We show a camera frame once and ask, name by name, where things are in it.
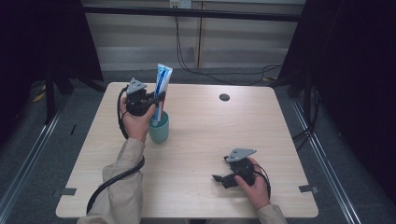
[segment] sleeve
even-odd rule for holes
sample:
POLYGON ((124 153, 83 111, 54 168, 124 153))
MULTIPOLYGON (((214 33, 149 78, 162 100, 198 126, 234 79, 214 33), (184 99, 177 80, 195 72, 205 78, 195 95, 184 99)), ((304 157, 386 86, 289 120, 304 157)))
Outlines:
POLYGON ((283 216, 280 207, 276 204, 268 204, 257 211, 261 224, 284 224, 288 223, 283 216))
MULTIPOLYGON (((125 141, 116 162, 103 169, 103 180, 135 167, 143 158, 145 145, 136 139, 125 141)), ((143 174, 138 171, 104 189, 96 198, 90 213, 81 217, 78 224, 133 223, 138 224, 143 205, 143 174)))

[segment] right hand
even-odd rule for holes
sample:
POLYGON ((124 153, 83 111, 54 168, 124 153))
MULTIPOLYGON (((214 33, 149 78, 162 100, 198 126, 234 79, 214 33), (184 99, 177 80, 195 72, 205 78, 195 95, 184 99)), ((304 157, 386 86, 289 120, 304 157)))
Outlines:
MULTIPOLYGON (((256 172, 262 172, 259 164, 252 158, 249 158, 254 166, 256 172)), ((246 193, 248 200, 257 210, 263 208, 264 206, 270 204, 270 198, 268 196, 267 185, 265 180, 260 175, 255 175, 254 184, 249 186, 248 183, 239 175, 235 176, 235 181, 241 187, 241 189, 246 193)))
POLYGON ((126 101, 127 99, 125 97, 122 97, 120 101, 120 113, 123 115, 122 122, 125 131, 128 133, 128 136, 130 138, 134 138, 145 143, 146 136, 149 131, 149 121, 154 115, 156 106, 155 104, 152 104, 145 115, 143 115, 142 117, 137 117, 127 112, 125 106, 126 101))

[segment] cable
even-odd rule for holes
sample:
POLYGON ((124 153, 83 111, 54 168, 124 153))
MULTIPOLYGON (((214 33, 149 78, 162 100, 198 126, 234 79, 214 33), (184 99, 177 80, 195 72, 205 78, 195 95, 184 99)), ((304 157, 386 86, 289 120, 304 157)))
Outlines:
POLYGON ((313 87, 313 88, 314 88, 313 105, 315 107, 314 118, 312 121, 309 120, 309 127, 307 127, 305 130, 303 130, 302 132, 300 132, 292 137, 293 142, 296 143, 297 141, 300 141, 305 136, 304 141, 297 148, 297 152, 300 151, 300 149, 303 147, 303 145, 306 143, 306 141, 311 137, 311 134, 314 131, 315 126, 317 124, 318 110, 319 110, 319 105, 320 105, 320 97, 318 95, 317 89, 315 87, 313 87))
POLYGON ((107 182, 105 182, 103 185, 101 185, 91 196, 90 200, 88 201, 88 205, 87 205, 87 214, 91 211, 93 203, 96 200, 96 197, 99 195, 100 192, 102 192, 104 189, 106 189, 107 187, 109 187, 110 185, 116 183, 117 181, 123 179, 124 177, 131 175, 133 173, 136 173, 137 171, 139 171, 143 166, 145 165, 145 157, 142 158, 142 161, 139 162, 139 164, 136 165, 136 167, 133 167, 131 169, 129 169, 128 171, 120 174, 120 175, 116 175, 113 178, 107 180, 107 182))
POLYGON ((231 72, 231 73, 203 73, 203 72, 199 72, 199 71, 192 71, 190 70, 190 68, 185 64, 184 59, 183 59, 183 55, 181 52, 181 44, 180 44, 180 35, 179 35, 179 28, 178 28, 178 17, 175 16, 175 23, 176 23, 176 30, 177 30, 177 61, 178 64, 180 65, 180 67, 192 74, 195 75, 201 75, 201 76, 206 76, 206 77, 210 77, 216 81, 228 84, 228 85, 238 85, 238 86, 252 86, 256 83, 259 83, 262 81, 262 79, 264 78, 264 74, 266 72, 269 72, 279 66, 281 66, 282 64, 270 64, 270 65, 266 65, 264 66, 264 68, 260 71, 260 72, 251 72, 251 73, 240 73, 240 72, 231 72), (259 79, 252 81, 248 84, 235 84, 235 83, 231 83, 228 81, 225 81, 223 79, 217 78, 217 77, 213 77, 213 76, 218 76, 218 75, 261 75, 259 79))
POLYGON ((268 177, 267 172, 265 172, 265 170, 258 164, 253 164, 253 166, 260 167, 260 169, 262 169, 262 171, 265 173, 265 175, 263 175, 262 173, 257 172, 257 171, 253 172, 254 174, 257 174, 257 175, 261 176, 264 179, 265 184, 267 185, 268 197, 271 198, 271 183, 270 183, 270 178, 268 177))
MULTIPOLYGON (((123 89, 120 91, 119 98, 118 98, 118 100, 117 100, 117 117, 118 117, 118 119, 119 119, 119 125, 120 125, 120 129, 121 129, 122 135, 125 137, 125 139, 128 139, 128 133, 125 132, 124 125, 123 125, 123 122, 122 122, 122 118, 123 118, 123 116, 125 115, 125 113, 126 113, 127 111, 125 111, 122 115, 120 114, 120 100, 121 100, 121 97, 122 97, 123 93, 128 89, 128 86, 129 86, 129 85, 127 85, 125 88, 123 88, 123 89)), ((102 191, 103 191, 104 189, 106 189, 107 187, 110 187, 110 185, 116 183, 117 181, 123 179, 124 177, 136 173, 136 172, 139 171, 144 165, 145 165, 145 157, 142 158, 142 161, 140 161, 140 162, 136 165, 136 167, 133 167, 133 168, 131 168, 131 169, 125 171, 125 172, 122 173, 122 174, 116 175, 116 176, 114 176, 113 178, 107 180, 107 182, 105 182, 104 184, 102 184, 102 185, 93 193, 93 195, 91 196, 90 200, 88 201, 88 204, 87 204, 87 214, 91 211, 92 206, 93 206, 93 203, 95 202, 95 200, 96 200, 97 196, 100 194, 100 192, 102 192, 102 191)))

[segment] light blue cup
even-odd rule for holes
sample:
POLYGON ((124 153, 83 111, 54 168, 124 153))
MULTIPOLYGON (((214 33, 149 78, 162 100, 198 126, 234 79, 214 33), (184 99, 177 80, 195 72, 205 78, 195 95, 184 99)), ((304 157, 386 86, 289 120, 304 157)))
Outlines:
POLYGON ((169 116, 163 111, 163 117, 160 121, 149 121, 148 134, 155 143, 162 143, 169 136, 169 116))

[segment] wall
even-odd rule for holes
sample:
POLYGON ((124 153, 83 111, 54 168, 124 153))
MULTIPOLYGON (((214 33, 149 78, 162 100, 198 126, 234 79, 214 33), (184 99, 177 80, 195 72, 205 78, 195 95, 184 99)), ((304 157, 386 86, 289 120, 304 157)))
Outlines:
MULTIPOLYGON (((83 4, 169 7, 169 1, 94 1, 83 4)), ((301 0, 193 1, 192 8, 301 14, 301 0)), ((180 67, 173 17, 87 13, 102 70, 180 67)), ((188 67, 261 67, 282 63, 296 22, 178 18, 181 55, 188 67)))

